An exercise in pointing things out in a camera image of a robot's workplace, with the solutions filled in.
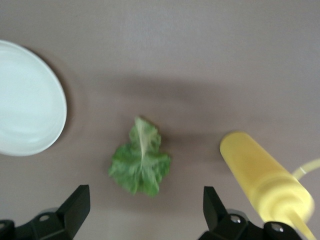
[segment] tabletop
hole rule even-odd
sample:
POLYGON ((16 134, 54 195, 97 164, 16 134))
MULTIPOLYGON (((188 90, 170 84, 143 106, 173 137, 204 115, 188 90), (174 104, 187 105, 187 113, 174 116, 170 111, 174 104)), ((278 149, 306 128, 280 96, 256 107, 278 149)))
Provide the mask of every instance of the tabletop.
MULTIPOLYGON (((320 2, 2 0, 0 39, 31 50, 67 100, 61 136, 45 151, 0 154, 0 219, 17 225, 89 184, 75 240, 195 240, 207 230, 203 188, 262 226, 219 152, 249 133, 290 172, 320 157, 320 2), (110 177, 136 116, 159 127, 170 173, 154 198, 110 177)), ((301 179, 320 236, 319 171, 301 179)))

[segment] lettuce leaf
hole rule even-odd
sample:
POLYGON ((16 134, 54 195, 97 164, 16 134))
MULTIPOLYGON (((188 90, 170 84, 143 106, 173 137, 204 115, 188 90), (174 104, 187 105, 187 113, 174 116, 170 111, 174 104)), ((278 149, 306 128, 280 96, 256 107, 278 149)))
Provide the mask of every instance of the lettuce leaf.
POLYGON ((130 142, 120 146, 112 156, 108 174, 133 195, 143 192, 154 197, 169 173, 171 158, 159 152, 161 136, 146 120, 137 117, 129 137, 130 142))

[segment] mustard bottle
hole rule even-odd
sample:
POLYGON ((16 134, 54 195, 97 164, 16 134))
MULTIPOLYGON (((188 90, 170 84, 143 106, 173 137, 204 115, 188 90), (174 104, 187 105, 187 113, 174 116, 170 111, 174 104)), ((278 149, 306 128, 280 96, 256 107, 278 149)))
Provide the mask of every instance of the mustard bottle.
POLYGON ((316 239, 306 225, 314 212, 312 196, 257 142, 232 132, 222 139, 220 152, 264 222, 282 222, 316 239))

